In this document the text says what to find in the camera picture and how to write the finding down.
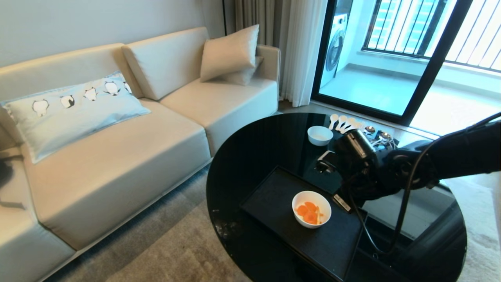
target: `washing machine door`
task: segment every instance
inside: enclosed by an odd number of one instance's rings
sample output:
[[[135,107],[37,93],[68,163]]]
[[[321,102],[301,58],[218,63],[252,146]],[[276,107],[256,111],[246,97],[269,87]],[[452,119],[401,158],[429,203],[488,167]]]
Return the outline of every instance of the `washing machine door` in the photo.
[[[337,30],[336,34],[332,38],[329,48],[327,49],[327,56],[325,60],[325,69],[327,71],[333,71],[336,69],[339,63],[339,57],[341,56],[341,49],[343,48],[344,34],[342,30]]]

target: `curtain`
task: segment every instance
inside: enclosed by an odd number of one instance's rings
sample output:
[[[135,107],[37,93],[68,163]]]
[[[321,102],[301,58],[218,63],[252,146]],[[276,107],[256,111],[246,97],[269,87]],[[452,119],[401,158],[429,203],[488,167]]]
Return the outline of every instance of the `curtain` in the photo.
[[[282,53],[280,99],[310,103],[327,0],[236,0],[236,30],[259,24],[259,44]]]

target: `balcony railing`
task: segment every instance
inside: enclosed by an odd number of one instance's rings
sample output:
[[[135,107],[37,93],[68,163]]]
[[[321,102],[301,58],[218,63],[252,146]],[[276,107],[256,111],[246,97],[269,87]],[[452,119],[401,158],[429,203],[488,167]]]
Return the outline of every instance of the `balcony railing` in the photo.
[[[474,0],[446,62],[501,72],[501,0]],[[377,0],[362,50],[429,59],[455,0]]]

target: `beige sofa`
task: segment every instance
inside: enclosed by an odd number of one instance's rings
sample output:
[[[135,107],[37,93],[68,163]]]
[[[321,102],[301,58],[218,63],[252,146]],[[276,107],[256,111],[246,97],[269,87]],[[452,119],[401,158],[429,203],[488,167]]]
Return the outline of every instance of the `beige sofa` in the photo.
[[[0,68],[0,100],[121,70],[152,112],[36,165],[9,162],[14,175],[0,187],[0,281],[48,277],[207,165],[239,128],[277,110],[279,50],[258,46],[264,61],[248,86],[200,83],[207,39],[202,27]],[[0,125],[0,157],[27,156],[4,110]]]

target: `beige pillow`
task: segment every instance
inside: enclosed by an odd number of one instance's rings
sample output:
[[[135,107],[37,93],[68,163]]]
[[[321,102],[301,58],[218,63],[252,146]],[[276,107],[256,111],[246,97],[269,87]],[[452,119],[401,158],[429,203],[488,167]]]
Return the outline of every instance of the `beige pillow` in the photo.
[[[263,57],[256,57],[256,66],[221,75],[221,79],[239,85],[247,85],[252,79]]]
[[[207,40],[203,47],[200,82],[256,66],[259,25]]]

